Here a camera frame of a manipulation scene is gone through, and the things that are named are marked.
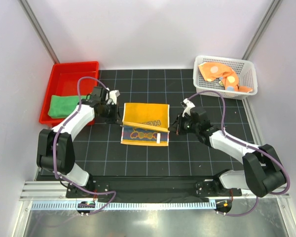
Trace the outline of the blue yellow patterned towel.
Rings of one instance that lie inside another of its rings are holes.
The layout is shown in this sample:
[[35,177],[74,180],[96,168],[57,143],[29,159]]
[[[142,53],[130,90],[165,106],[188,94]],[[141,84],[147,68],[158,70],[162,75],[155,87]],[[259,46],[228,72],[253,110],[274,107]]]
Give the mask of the blue yellow patterned towel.
[[121,144],[167,147],[169,110],[168,104],[125,103]]

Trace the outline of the green microfiber towel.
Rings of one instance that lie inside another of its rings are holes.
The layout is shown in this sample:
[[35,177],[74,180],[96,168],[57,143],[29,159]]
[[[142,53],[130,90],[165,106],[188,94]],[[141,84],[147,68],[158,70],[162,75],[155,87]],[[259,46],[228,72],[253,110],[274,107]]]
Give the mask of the green microfiber towel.
[[62,119],[69,116],[77,107],[79,97],[52,95],[48,115],[52,119]]

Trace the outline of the orange towel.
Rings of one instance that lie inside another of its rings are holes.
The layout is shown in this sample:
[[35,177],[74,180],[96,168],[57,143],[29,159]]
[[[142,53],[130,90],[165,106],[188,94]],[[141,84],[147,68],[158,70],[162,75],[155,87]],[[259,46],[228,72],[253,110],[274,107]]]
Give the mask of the orange towel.
[[219,62],[206,62],[198,65],[203,79],[207,82],[213,82],[219,79],[219,85],[227,91],[236,91],[250,93],[252,88],[239,85],[239,77],[236,72],[229,66]]

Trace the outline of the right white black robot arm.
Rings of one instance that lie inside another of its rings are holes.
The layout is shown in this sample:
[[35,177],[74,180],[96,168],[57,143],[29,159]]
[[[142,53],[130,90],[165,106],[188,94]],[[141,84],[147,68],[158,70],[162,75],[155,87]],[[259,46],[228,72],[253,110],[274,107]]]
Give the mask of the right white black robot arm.
[[218,174],[212,189],[219,196],[232,188],[240,188],[262,198],[267,194],[276,194],[276,189],[283,185],[287,189],[290,187],[288,174],[271,145],[258,146],[228,134],[225,128],[210,123],[202,107],[186,109],[178,114],[169,131],[176,135],[192,133],[200,143],[226,153],[243,165],[243,170]]

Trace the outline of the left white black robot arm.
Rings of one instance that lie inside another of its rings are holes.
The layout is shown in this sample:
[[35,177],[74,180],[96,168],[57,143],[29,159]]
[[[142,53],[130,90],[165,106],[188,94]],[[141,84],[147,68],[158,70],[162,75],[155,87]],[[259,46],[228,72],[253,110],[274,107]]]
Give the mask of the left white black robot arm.
[[96,86],[86,98],[78,97],[76,108],[60,124],[39,133],[38,167],[67,181],[69,188],[76,188],[84,198],[94,194],[95,184],[92,175],[75,162],[73,141],[96,117],[104,118],[106,123],[121,125],[117,101],[119,95],[118,90]]

